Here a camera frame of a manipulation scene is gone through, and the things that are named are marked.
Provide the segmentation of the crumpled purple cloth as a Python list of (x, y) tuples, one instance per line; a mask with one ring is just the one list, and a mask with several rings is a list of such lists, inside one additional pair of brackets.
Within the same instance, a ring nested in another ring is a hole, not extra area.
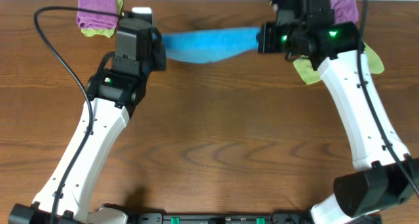
[(336, 24), (345, 22), (356, 24), (358, 22), (359, 11), (356, 0), (330, 0), (330, 4), (335, 13)]

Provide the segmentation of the folded green cloth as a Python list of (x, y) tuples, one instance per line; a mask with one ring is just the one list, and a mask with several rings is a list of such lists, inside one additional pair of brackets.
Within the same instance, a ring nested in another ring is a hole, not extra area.
[[(117, 4), (117, 11), (118, 11), (119, 14), (121, 14), (124, 1), (123, 0), (117, 0), (116, 4)], [(111, 38), (115, 33), (115, 28), (110, 28), (110, 29), (87, 29), (87, 28), (84, 28), (84, 29), (81, 29), (81, 33), (83, 33), (86, 37), (93, 37), (95, 35), (103, 35), (103, 36), (106, 36), (107, 38)]]

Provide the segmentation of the blue microfibre cloth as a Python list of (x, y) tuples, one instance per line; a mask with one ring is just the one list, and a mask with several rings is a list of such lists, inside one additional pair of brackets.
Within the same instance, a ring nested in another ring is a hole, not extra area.
[(257, 27), (211, 29), (162, 36), (166, 57), (178, 62), (208, 64), (258, 49)]

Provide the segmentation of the crumpled green cloth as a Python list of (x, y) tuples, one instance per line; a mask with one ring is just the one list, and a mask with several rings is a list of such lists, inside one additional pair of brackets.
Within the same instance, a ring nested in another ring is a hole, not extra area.
[[(382, 63), (382, 60), (370, 46), (368, 46), (366, 43), (364, 43), (364, 45), (365, 53), (368, 57), (370, 73), (375, 75), (381, 74), (384, 71), (384, 64)], [(297, 58), (293, 62), (293, 65), (301, 79), (307, 85), (315, 84), (321, 81), (319, 73), (314, 71), (312, 64), (307, 56), (301, 56), (300, 58)]]

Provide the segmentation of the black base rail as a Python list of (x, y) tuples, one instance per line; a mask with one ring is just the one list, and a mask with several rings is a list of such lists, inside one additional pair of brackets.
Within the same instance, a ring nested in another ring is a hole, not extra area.
[(304, 214), (275, 213), (270, 215), (164, 215), (135, 214), (129, 224), (301, 224), (313, 223)]

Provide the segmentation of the folded purple cloth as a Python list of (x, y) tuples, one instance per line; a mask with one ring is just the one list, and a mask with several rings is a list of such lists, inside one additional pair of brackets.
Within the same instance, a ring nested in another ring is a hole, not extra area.
[[(116, 14), (117, 0), (78, 0), (79, 9)], [(77, 12), (77, 24), (81, 29), (111, 29), (117, 26), (118, 18), (91, 12)]]

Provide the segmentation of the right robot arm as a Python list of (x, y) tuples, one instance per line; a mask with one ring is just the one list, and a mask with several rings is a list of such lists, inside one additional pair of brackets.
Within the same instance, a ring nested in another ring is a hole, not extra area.
[(418, 160), (395, 133), (369, 70), (364, 25), (336, 23), (330, 0), (270, 0), (276, 20), (258, 34), (260, 53), (305, 56), (330, 92), (344, 125), (353, 174), (337, 177), (333, 194), (303, 223), (353, 223), (418, 194)]

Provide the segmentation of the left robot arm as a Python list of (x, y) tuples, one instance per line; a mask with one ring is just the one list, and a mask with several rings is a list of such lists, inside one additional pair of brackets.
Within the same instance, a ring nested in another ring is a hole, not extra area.
[(29, 206), (15, 204), (9, 223), (129, 223), (124, 208), (105, 204), (90, 212), (92, 191), (109, 152), (143, 99), (152, 71), (165, 70), (160, 32), (120, 28), (117, 47), (88, 83), (76, 131), (57, 168)]

